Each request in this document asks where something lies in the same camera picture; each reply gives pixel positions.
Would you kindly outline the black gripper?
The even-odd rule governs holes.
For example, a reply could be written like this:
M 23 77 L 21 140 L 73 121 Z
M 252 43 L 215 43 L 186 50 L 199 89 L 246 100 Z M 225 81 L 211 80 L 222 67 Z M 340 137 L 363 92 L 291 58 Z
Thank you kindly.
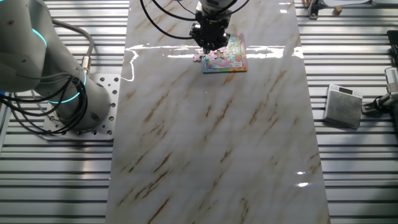
M 231 16 L 216 16 L 207 19 L 203 14 L 196 14 L 197 23 L 192 24 L 190 37 L 201 47 L 204 54 L 208 49 L 224 52 L 228 48 L 230 34 L 228 28 Z

